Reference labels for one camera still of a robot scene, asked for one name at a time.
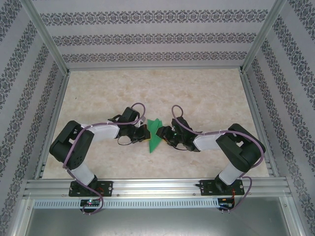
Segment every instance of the metal bracket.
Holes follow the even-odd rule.
[[[95,190],[103,197],[111,197],[113,181],[97,181]],[[81,186],[78,182],[72,181],[69,189],[70,197],[97,197],[97,194]]]
[[[235,182],[223,194],[215,188],[214,179],[201,180],[199,183],[200,184],[196,185],[200,187],[202,196],[233,195],[233,190],[235,191],[234,195],[245,194],[243,182],[240,179],[235,180]]]

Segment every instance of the white arm segment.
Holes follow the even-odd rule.
[[[119,127],[117,125],[100,125],[91,127],[87,130],[94,133],[92,139],[92,143],[94,143],[104,139],[116,138],[119,132]],[[90,169],[84,162],[82,162],[82,164],[78,168],[71,170],[71,173],[75,176],[77,180],[81,181],[85,185],[89,185],[94,179],[94,174],[92,173],[92,171],[90,171]]]
[[[70,171],[77,180],[81,181],[85,185],[89,185],[91,181],[94,179],[94,174],[90,171],[85,162],[76,168]]]
[[[193,144],[200,151],[209,150],[209,149],[221,149],[216,142],[216,139],[222,134],[215,135],[199,135],[197,136]],[[226,184],[231,185],[243,172],[239,171],[232,163],[227,164],[227,166],[220,172],[219,178]]]
[[[102,141],[104,139],[114,139],[117,137],[119,132],[119,127],[115,124],[109,124],[109,125],[98,125],[93,126],[89,129],[87,129],[94,133],[92,143]]]
[[[215,134],[215,135],[198,135],[193,144],[198,148],[199,151],[209,150],[209,149],[219,149],[219,145],[216,142],[216,139],[220,137],[222,134]]]
[[[239,171],[232,163],[228,163],[227,166],[220,172],[219,178],[226,184],[231,185],[236,179],[238,179],[243,172]]]

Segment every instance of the marble-patterned surface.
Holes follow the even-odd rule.
[[[238,70],[212,69],[72,72],[55,137],[70,120],[102,122],[135,102],[146,105],[146,118],[159,118],[163,125],[170,125],[171,107],[178,104],[194,130],[215,131],[239,123],[256,136]],[[193,178],[215,177],[228,159],[221,150],[178,151],[162,142],[149,154],[148,142],[123,147],[117,140],[105,140],[91,145],[86,162],[98,178]],[[249,175],[269,176],[265,162]],[[49,155],[43,178],[69,175]]]

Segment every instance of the green folded paper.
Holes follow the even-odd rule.
[[[150,153],[152,153],[162,141],[162,139],[156,135],[157,130],[162,126],[162,121],[159,119],[154,121],[150,119],[148,120],[148,130],[151,133],[151,139],[149,140]]]

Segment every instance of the slotted metal strip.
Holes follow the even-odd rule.
[[[75,209],[80,208],[80,199],[37,199],[34,209]],[[205,199],[105,199],[104,208],[208,208],[218,207],[217,198]]]

